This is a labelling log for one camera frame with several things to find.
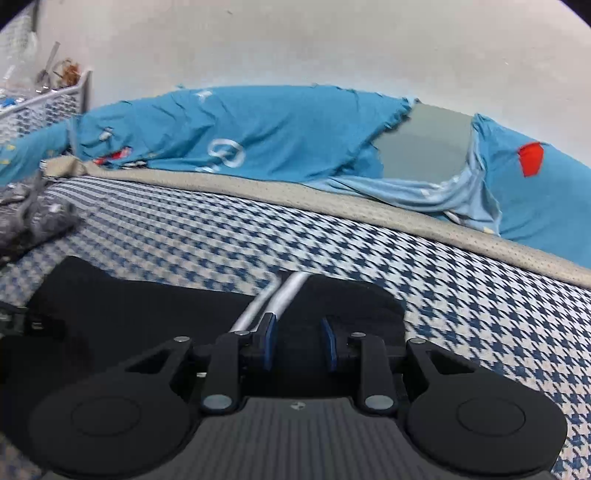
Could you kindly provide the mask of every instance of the red patch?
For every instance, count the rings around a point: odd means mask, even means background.
[[[519,154],[519,163],[521,163],[523,176],[537,175],[544,159],[544,149],[540,142],[528,143],[521,147],[517,153]]]

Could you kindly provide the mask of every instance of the black and white patterned fabric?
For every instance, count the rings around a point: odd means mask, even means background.
[[[552,398],[569,422],[554,473],[589,478],[591,292],[406,233],[235,197],[87,177],[50,193],[86,218],[6,267],[1,300],[25,303],[66,255],[118,277],[246,294],[281,267],[371,281],[405,301],[408,337]]]

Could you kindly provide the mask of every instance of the blue fabric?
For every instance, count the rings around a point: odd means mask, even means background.
[[[486,183],[503,217],[501,237],[591,268],[591,169],[542,143],[539,172],[524,177],[518,149],[533,139],[475,116]]]
[[[415,212],[447,218],[470,228],[499,235],[501,211],[485,184],[485,166],[480,158],[478,124],[472,124],[472,143],[466,167],[452,179],[426,181],[371,179],[343,176],[307,182],[332,193],[363,196]]]
[[[410,109],[406,99],[329,86],[178,90],[78,117],[74,152],[91,160],[132,148],[109,168],[145,160],[257,180],[379,178],[371,141]]]
[[[0,185],[32,175],[39,168],[41,160],[62,155],[68,145],[65,122],[0,145]]]

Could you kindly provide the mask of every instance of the houndstooth bedsheet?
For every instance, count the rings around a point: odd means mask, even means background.
[[[406,302],[408,337],[478,358],[552,398],[569,422],[553,471],[589,478],[591,292],[406,233],[289,207],[90,177],[50,191],[84,210],[85,221],[6,267],[0,300],[24,304],[66,255],[122,278],[246,294],[264,288],[278,268],[371,281]],[[26,477],[26,460],[10,447],[0,445],[2,461],[12,463],[6,478]]]

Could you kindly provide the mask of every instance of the white wall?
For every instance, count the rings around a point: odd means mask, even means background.
[[[591,28],[558,0],[44,0],[92,105],[330,83],[478,111],[591,165]]]

